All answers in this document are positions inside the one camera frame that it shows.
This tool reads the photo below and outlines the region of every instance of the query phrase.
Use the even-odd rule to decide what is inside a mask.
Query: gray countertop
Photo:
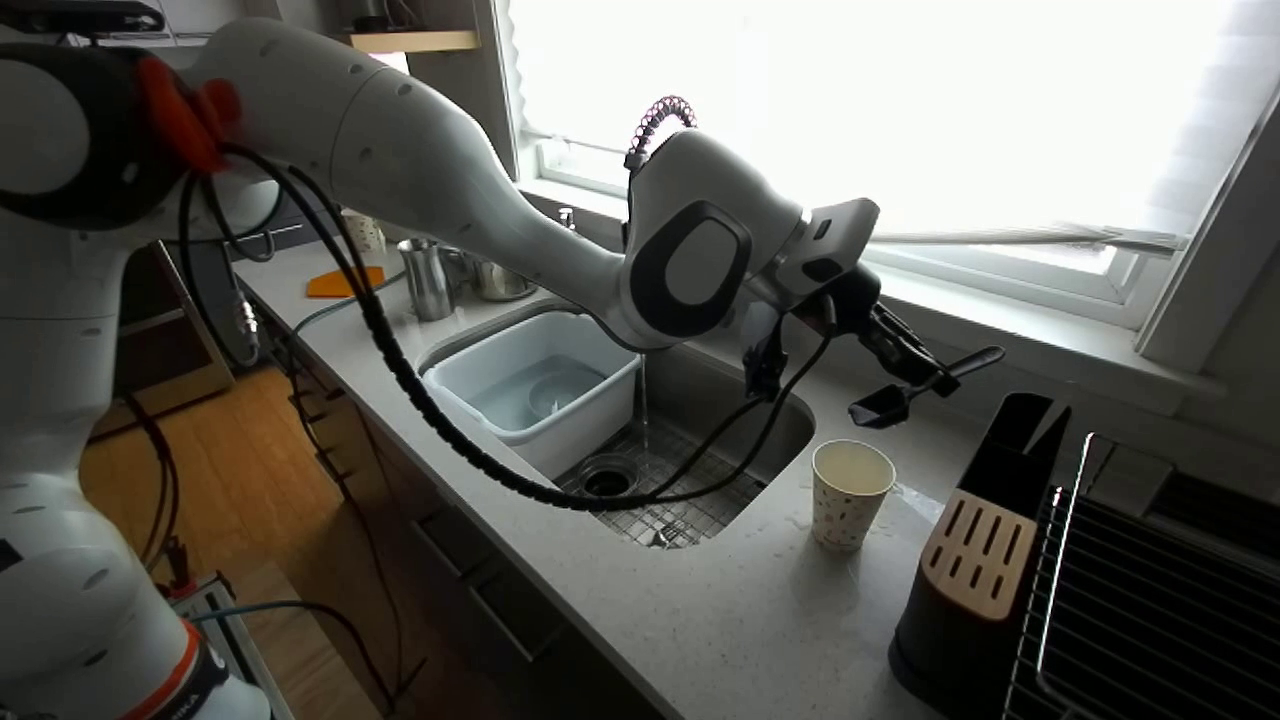
[[[306,302],[306,280],[330,267],[334,259],[314,245],[237,272],[281,324],[295,324],[324,310]],[[539,292],[521,305],[462,305],[437,324],[417,324],[406,286],[385,292],[412,365],[546,305],[555,302]],[[890,639],[920,549],[981,439],[981,419],[934,406],[891,434],[836,426],[846,406],[872,383],[857,390],[854,373],[825,360],[797,383],[797,395],[821,416],[814,445],[719,535],[662,551],[618,535],[595,516],[521,502],[463,466],[406,401],[355,310],[309,324],[302,341],[671,714],[733,720],[938,715],[891,682]],[[832,562],[809,540],[814,452],[832,435],[876,445],[902,481],[857,562]],[[475,439],[532,477],[500,439]]]

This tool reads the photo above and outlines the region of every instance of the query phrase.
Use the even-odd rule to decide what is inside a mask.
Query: white cup
[[[891,462],[870,445],[825,445],[814,466],[814,540],[839,558],[860,551],[891,477]]]

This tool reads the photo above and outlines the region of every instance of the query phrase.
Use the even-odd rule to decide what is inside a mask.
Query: metal rack
[[[1277,715],[1280,582],[1064,489],[1005,715]]]

